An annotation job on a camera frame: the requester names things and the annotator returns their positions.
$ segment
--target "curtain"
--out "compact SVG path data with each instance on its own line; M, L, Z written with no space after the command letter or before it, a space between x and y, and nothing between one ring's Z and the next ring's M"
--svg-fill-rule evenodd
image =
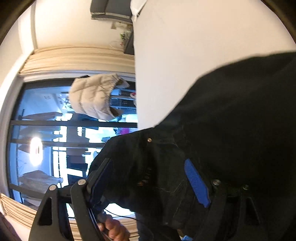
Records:
M21 203L18 203L17 201L5 196L4 194L0 195L0 201L1 205L3 206L5 215L10 216L17 222L29 228L32 227L33 220L36 215L36 210L29 208ZM69 221L75 241L81 241L82 239L76 224L76 220L70 218ZM130 232L130 241L137 241L139 236L136 221L129 218L120 218L119 221Z
M135 60L133 55L110 47L50 47L35 50L25 62L20 75L61 70L135 73Z

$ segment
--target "black garment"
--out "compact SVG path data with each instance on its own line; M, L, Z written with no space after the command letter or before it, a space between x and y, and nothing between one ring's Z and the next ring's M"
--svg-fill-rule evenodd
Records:
M296 53L221 67L200 78L155 128L111 138L90 171L110 157L108 200L193 237L208 208L197 202L184 173L190 158L210 199L212 179L248 184L269 240L284 240L296 214L295 78ZM227 210L225 227L234 213ZM229 238L225 230L217 240Z

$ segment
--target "metal screw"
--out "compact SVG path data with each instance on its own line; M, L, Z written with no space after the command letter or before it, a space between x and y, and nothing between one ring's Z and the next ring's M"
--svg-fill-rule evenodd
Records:
M213 183L215 186L219 186L219 185L221 184L221 181L218 180L218 179L214 179L214 180L212 181L212 183Z
M51 186L49 187L49 190L50 190L50 191L53 191L53 190L55 190L56 188L57 188L56 185L51 185Z
M249 190L249 185L247 185L247 184L246 184L246 185L243 185L243 186L242 186L242 189L248 191L248 190Z
M84 185L85 183L86 183L86 180L84 180L84 179L80 179L78 181L78 185Z

